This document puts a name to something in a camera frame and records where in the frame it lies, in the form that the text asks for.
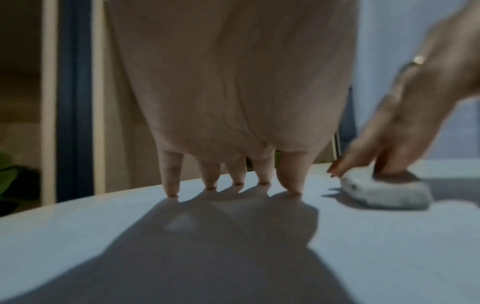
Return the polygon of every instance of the sponge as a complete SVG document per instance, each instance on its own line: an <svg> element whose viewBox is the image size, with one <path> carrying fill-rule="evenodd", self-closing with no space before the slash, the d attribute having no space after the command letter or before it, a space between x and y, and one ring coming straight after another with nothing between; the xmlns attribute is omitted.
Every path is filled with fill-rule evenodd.
<svg viewBox="0 0 480 304"><path fill-rule="evenodd" d="M427 209L434 201L429 186L410 172L379 177L372 168L356 168L340 182L348 196L370 208Z"/></svg>

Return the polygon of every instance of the light blue wall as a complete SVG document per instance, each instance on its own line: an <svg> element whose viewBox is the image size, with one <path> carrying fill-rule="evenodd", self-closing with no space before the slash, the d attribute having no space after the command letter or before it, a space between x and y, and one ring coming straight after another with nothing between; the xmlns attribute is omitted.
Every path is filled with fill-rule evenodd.
<svg viewBox="0 0 480 304"><path fill-rule="evenodd" d="M344 140L365 125L399 68L415 56L428 28L466 2L360 0L352 101L340 128ZM462 104L447 121L427 157L477 158L479 147L479 104Z"/></svg>

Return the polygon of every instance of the green leaf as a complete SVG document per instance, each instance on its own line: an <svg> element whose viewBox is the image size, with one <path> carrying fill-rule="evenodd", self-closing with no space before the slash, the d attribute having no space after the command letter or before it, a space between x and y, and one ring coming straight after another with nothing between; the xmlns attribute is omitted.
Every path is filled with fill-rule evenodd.
<svg viewBox="0 0 480 304"><path fill-rule="evenodd" d="M0 172L0 195L4 193L10 184L17 178L18 171L15 168Z"/></svg>
<svg viewBox="0 0 480 304"><path fill-rule="evenodd" d="M10 168L14 165L14 161L8 154L0 152L0 171Z"/></svg>

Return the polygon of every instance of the white table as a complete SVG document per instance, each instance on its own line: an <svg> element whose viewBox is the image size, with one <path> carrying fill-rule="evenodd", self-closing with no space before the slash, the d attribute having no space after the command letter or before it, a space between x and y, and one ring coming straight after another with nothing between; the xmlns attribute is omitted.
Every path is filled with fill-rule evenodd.
<svg viewBox="0 0 480 304"><path fill-rule="evenodd" d="M363 209L325 170L311 169L304 204L249 173L240 194L222 176L220 194L195 199L202 182L183 182L180 204L156 186L2 218L0 301L99 256L77 267L98 281L75 270L66 289L99 302L480 303L480 160L415 165L437 200L427 211Z"/></svg>

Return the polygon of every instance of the white sponge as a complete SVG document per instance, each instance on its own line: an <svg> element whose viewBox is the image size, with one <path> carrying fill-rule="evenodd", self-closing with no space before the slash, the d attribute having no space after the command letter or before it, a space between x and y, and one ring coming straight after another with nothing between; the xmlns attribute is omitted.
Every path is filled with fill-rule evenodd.
<svg viewBox="0 0 480 304"><path fill-rule="evenodd" d="M357 168L340 182L348 196L371 208L427 209L434 201L428 185L409 172L380 178L371 168Z"/></svg>

